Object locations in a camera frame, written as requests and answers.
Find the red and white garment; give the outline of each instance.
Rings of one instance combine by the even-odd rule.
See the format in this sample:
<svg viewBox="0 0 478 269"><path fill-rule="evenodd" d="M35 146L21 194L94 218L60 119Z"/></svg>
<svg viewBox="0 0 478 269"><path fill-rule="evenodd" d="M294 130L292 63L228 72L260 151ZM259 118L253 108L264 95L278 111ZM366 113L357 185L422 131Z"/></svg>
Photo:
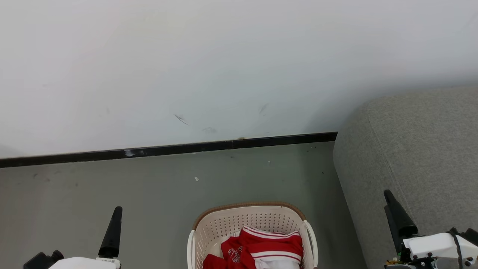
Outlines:
<svg viewBox="0 0 478 269"><path fill-rule="evenodd" d="M224 259L209 254L204 269L299 269L304 249L299 232L288 235L244 226L221 244Z"/></svg>

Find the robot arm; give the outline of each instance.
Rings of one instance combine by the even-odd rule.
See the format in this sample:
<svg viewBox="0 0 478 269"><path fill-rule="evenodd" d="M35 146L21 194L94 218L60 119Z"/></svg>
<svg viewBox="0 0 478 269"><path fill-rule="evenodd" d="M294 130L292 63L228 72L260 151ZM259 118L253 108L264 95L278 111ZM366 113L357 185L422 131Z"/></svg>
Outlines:
<svg viewBox="0 0 478 269"><path fill-rule="evenodd" d="M478 233L468 229L458 233L418 236L418 229L390 190L383 192L387 205L385 214L395 250L400 260L387 261L386 269L439 269L438 258L457 258L459 268L471 266L478 257Z"/></svg>
<svg viewBox="0 0 478 269"><path fill-rule="evenodd" d="M108 229L98 251L98 258L64 258L60 251L55 250L51 256L40 252L23 265L23 269L120 269L121 217L123 208L117 206L109 221Z"/></svg>

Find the gray floor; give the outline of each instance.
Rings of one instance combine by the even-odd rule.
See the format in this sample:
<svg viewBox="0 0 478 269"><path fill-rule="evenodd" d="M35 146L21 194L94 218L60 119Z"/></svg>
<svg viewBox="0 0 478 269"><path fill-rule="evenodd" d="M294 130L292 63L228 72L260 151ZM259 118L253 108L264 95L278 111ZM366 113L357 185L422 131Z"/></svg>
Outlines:
<svg viewBox="0 0 478 269"><path fill-rule="evenodd" d="M0 169L0 260L20 268L38 252L97 257L115 206L128 268L187 268L199 214L247 201L296 205L314 228L319 268L365 268L332 162L312 143Z"/></svg>

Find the brown basket rim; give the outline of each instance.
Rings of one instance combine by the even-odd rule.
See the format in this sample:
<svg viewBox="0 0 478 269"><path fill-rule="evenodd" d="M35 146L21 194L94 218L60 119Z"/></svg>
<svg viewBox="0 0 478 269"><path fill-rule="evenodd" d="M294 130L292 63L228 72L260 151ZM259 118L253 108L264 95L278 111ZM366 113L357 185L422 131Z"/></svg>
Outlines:
<svg viewBox="0 0 478 269"><path fill-rule="evenodd" d="M239 208L239 207L249 207L249 206L281 206L281 207L286 207L294 212L296 212L299 217L304 221L306 220L304 213L300 211L296 206L286 203L286 202L279 202L279 201L272 201L272 202L240 202L240 203L232 203L232 204L227 204L227 205L221 205L221 206L216 206L213 208L209 208L208 210L202 212L199 217L196 219L193 225L193 230L196 230L199 222L207 215L216 212L216 211L221 211L221 210L226 210L226 209L233 209L233 208Z"/></svg>

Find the red clothing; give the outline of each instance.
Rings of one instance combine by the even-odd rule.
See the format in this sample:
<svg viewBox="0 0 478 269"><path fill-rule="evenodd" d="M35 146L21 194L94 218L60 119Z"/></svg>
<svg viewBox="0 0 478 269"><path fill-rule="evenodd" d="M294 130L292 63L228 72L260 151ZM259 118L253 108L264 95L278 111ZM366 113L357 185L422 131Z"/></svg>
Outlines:
<svg viewBox="0 0 478 269"><path fill-rule="evenodd" d="M304 249L298 232L288 235L264 232L244 226L239 236L231 236L221 244L224 259L208 254L204 269L256 269L258 260L286 260L300 264Z"/></svg>

